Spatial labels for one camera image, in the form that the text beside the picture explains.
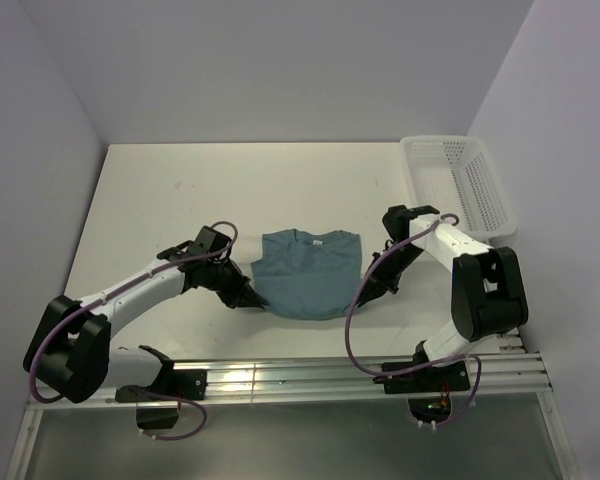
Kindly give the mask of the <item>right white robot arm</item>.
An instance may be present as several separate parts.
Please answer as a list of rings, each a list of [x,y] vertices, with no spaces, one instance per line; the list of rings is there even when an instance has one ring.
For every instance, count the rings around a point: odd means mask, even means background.
[[[471,345],[507,333],[527,323],[529,310],[517,254],[495,248],[462,232],[460,219],[430,205],[390,207],[382,218],[389,235],[383,252],[376,252],[354,294],[345,320],[345,350],[351,363],[375,380],[411,379],[432,390],[448,374],[447,366],[471,356]],[[350,328],[356,309],[398,292],[406,269],[423,253],[451,275],[450,320],[421,342],[412,366],[373,371],[354,356]]]

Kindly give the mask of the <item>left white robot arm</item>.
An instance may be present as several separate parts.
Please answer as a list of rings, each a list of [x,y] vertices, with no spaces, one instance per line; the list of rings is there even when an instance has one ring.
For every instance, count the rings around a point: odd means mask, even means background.
[[[49,302],[23,359],[35,400],[87,400],[111,371],[111,339],[153,307],[191,289],[215,293],[230,309],[268,305],[228,253],[190,253],[184,247],[160,252],[144,270],[97,294],[60,295]]]

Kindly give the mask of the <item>teal blue t shirt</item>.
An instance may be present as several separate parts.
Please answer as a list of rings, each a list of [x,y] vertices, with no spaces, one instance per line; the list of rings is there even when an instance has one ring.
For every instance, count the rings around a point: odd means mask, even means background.
[[[359,284],[358,234],[334,230],[312,234],[287,229],[261,237],[262,256],[251,263],[255,291],[268,310],[294,320],[343,317]]]

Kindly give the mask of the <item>white perforated plastic basket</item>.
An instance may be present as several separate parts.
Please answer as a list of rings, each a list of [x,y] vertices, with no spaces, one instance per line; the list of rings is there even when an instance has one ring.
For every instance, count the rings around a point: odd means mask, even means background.
[[[456,214],[459,228],[479,241],[516,232],[516,217],[484,142],[422,135],[401,139],[399,147],[413,205]]]

